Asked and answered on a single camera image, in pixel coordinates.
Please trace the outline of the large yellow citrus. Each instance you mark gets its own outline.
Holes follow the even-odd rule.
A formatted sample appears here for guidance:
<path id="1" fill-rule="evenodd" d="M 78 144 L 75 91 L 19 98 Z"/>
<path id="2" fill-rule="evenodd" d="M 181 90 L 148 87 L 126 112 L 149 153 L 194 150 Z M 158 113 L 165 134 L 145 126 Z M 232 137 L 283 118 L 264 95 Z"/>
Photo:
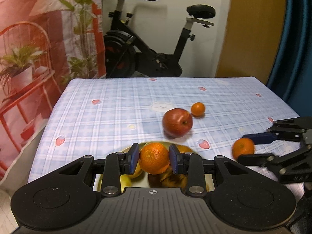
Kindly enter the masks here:
<path id="1" fill-rule="evenodd" d="M 143 144 L 134 143 L 130 147 L 124 150 L 124 152 L 127 154 L 129 151 L 131 151 L 132 148 L 134 148 L 133 150 L 134 154 L 132 154 L 132 156 L 134 157 L 134 160 L 137 161 L 137 165 L 133 174 L 127 174 L 130 176 L 131 179 L 136 179 L 143 173 L 143 170 L 141 169 L 140 164 L 139 164 L 140 150 L 142 149 L 142 147 L 143 147 Z"/>

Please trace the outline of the dark purple mangosteen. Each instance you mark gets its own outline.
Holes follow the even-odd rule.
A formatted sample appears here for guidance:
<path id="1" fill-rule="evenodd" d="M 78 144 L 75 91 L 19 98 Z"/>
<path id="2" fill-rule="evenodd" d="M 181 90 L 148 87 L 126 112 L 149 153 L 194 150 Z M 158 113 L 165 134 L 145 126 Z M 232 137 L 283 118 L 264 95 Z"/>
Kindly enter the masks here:
<path id="1" fill-rule="evenodd" d="M 148 182 L 151 188 L 181 188 L 185 190 L 187 186 L 187 175 L 174 174 L 171 166 L 169 166 L 161 174 L 148 174 Z"/>

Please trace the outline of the small orange tangerine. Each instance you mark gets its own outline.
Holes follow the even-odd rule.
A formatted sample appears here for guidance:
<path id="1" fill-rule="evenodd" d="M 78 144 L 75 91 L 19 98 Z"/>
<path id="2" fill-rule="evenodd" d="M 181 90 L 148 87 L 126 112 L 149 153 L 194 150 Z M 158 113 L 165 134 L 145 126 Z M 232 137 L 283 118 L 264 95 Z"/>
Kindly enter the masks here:
<path id="1" fill-rule="evenodd" d="M 148 174 L 161 174 L 170 165 L 169 151 L 159 142 L 148 143 L 140 150 L 139 165 Z"/>
<path id="2" fill-rule="evenodd" d="M 205 110 L 205 105 L 203 103 L 197 102 L 192 105 L 191 114 L 195 117 L 200 117 L 204 115 Z"/>

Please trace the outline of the orange tangerine in plate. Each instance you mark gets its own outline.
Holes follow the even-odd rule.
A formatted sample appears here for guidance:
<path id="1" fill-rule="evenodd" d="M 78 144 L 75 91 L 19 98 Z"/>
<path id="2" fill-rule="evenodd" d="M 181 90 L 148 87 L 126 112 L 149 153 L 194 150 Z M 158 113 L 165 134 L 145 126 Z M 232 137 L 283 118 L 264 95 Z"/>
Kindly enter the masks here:
<path id="1" fill-rule="evenodd" d="M 188 146 L 178 145 L 178 144 L 176 144 L 176 146 L 177 146 L 177 149 L 179 150 L 179 152 L 181 154 L 193 152 L 193 150 L 191 148 L 189 148 Z"/>

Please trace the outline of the green apple with dimple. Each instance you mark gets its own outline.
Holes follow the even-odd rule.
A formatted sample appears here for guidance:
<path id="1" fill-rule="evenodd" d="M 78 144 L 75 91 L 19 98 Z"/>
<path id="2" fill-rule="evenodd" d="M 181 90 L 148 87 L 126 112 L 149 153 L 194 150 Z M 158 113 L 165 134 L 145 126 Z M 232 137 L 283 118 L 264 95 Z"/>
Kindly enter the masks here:
<path id="1" fill-rule="evenodd" d="M 124 174 L 120 176 L 120 183 L 121 183 L 121 191 L 124 192 L 126 187 L 132 187 L 132 179 L 129 175 Z"/>

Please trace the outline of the beige round plate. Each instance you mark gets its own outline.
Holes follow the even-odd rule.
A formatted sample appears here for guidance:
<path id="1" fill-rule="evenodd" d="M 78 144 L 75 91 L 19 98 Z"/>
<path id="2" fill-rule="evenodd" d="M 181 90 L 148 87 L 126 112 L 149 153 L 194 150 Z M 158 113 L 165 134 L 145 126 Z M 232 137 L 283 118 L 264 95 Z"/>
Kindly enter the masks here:
<path id="1" fill-rule="evenodd" d="M 171 142 L 157 142 L 164 145 L 169 150 Z M 176 145 L 181 153 L 194 152 L 191 148 L 184 145 Z M 103 175 L 96 174 L 94 191 L 100 191 Z M 206 190 L 213 191 L 214 184 L 211 174 L 205 174 Z M 122 192 L 127 187 L 143 187 L 143 188 L 181 188 L 183 192 L 186 190 L 187 176 L 184 174 L 173 174 L 171 166 L 169 166 L 164 173 L 151 175 L 140 169 L 139 163 L 133 175 L 121 176 Z"/>

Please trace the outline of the large red apple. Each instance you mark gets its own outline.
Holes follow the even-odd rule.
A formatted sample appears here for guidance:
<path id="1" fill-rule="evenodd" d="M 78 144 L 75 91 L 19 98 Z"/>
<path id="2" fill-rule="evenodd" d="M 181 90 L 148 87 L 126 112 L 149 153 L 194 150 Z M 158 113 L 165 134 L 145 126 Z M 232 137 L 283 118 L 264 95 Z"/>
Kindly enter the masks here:
<path id="1" fill-rule="evenodd" d="M 174 138 L 185 136 L 192 128 L 191 114 L 185 109 L 174 108 L 168 110 L 162 119 L 164 132 Z"/>

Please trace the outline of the blue plaid bed sheet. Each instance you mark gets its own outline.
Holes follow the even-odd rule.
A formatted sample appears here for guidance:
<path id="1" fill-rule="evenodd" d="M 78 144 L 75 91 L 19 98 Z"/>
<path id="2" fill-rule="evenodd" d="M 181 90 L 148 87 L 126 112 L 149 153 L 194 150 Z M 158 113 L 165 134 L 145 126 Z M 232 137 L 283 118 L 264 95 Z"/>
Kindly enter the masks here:
<path id="1" fill-rule="evenodd" d="M 264 132 L 296 113 L 254 77 L 74 79 L 54 106 L 29 180 L 84 155 L 103 159 L 133 143 L 169 140 L 164 113 L 205 105 L 190 132 L 174 142 L 205 159 L 232 156 L 245 134 Z"/>

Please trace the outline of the brown wooden board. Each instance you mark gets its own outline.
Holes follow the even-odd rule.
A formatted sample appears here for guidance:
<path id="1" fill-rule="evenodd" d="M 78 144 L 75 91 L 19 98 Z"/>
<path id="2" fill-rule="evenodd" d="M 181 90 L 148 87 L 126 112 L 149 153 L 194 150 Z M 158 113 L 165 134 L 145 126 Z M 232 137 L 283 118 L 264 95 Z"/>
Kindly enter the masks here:
<path id="1" fill-rule="evenodd" d="M 286 0 L 231 0 L 217 77 L 268 81 L 285 19 Z"/>

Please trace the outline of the printed chair plant backdrop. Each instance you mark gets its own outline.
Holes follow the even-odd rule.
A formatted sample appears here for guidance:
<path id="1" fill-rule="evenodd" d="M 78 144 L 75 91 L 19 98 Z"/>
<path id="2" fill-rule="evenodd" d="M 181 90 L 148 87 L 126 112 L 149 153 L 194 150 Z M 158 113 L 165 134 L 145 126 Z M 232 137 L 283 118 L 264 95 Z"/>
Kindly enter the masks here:
<path id="1" fill-rule="evenodd" d="M 106 75 L 102 0 L 1 0 L 1 178 L 67 84 Z"/>

